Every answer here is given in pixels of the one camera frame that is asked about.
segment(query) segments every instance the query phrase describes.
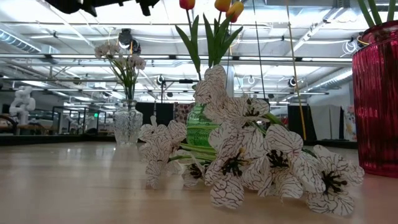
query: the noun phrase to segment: paper flower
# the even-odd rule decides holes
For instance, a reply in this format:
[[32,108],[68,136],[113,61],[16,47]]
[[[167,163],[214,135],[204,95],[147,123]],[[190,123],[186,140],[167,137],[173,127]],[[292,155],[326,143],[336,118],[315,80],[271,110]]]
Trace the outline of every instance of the paper flower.
[[259,175],[263,163],[244,158],[243,139],[231,123],[222,123],[210,133],[209,144],[216,150],[216,159],[207,168],[205,184],[213,185],[210,195],[216,207],[238,208],[244,199],[243,185],[255,188],[263,181]]
[[231,6],[231,0],[216,0],[214,7],[220,12],[227,12]]
[[177,161],[169,162],[169,157],[179,148],[179,144],[185,139],[187,129],[183,123],[171,121],[165,125],[157,125],[156,117],[151,116],[152,125],[145,124],[141,127],[139,139],[146,142],[139,148],[142,159],[148,162],[146,174],[147,185],[156,189],[159,184],[159,176],[163,171],[173,174],[180,171]]
[[243,126],[251,121],[268,121],[263,118],[269,112],[264,100],[249,99],[247,95],[229,98],[225,90],[225,70],[221,65],[209,68],[205,80],[200,81],[195,90],[197,103],[206,103],[205,116],[214,123],[227,121]]
[[271,150],[268,156],[275,166],[279,166],[278,161],[283,158],[283,166],[287,165],[286,167],[290,168],[290,173],[303,184],[306,191],[325,191],[325,184],[317,168],[303,156],[303,139],[297,133],[275,124],[267,130],[266,142]]
[[231,22],[235,23],[238,20],[238,17],[241,15],[243,12],[244,6],[243,3],[241,2],[235,2],[230,9],[226,12],[226,17],[230,16],[233,14]]
[[313,149],[320,161],[319,172],[322,174],[326,190],[322,193],[309,192],[308,207],[318,213],[351,214],[354,210],[354,200],[345,188],[348,185],[362,184],[364,170],[323,146],[315,146]]
[[188,165],[184,173],[182,174],[182,179],[184,180],[185,187],[193,187],[198,183],[199,180],[204,180],[207,167],[210,165],[210,162],[205,161],[201,163],[197,159],[195,159],[195,156],[193,156],[192,154],[190,155],[192,157],[193,163]]

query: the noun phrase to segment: ceiling light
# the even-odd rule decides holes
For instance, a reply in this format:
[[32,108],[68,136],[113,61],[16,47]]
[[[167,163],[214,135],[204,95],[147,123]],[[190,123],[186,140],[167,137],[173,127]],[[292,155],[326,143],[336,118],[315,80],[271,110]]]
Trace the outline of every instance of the ceiling light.
[[74,98],[76,98],[77,100],[81,100],[81,101],[93,101],[93,99],[91,99],[91,98],[82,97],[82,96],[74,96]]
[[47,87],[47,84],[42,83],[42,82],[37,82],[37,81],[22,81],[23,83],[33,85],[33,86],[38,86],[38,87]]

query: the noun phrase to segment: tulip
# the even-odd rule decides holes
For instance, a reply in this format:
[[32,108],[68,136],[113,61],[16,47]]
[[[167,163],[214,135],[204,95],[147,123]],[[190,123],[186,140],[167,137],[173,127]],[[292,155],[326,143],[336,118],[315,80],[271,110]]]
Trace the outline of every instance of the tulip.
[[220,12],[227,12],[231,5],[231,0],[216,0],[214,7]]
[[191,10],[195,7],[195,0],[180,0],[180,7],[185,10]]
[[241,15],[242,12],[243,12],[243,3],[235,2],[226,12],[226,17],[233,14],[231,22],[234,23],[238,20],[238,17]]

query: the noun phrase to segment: table surface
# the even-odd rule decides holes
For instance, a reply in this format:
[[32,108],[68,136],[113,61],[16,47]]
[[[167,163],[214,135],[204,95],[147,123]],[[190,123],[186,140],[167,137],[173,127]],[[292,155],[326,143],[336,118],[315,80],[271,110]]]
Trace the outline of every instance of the table surface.
[[[358,162],[355,150],[332,150]],[[337,217],[248,191],[241,208],[214,208],[209,187],[186,189],[180,175],[146,188],[145,166],[112,142],[0,147],[0,223],[397,223],[398,179],[366,175],[350,189],[354,213]]]

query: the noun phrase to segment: red glass vase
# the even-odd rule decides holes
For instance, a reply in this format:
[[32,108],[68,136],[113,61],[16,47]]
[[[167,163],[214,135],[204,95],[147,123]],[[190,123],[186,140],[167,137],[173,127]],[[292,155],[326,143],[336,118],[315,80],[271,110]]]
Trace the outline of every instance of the red glass vase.
[[364,32],[353,57],[359,164],[369,174],[398,178],[398,21]]

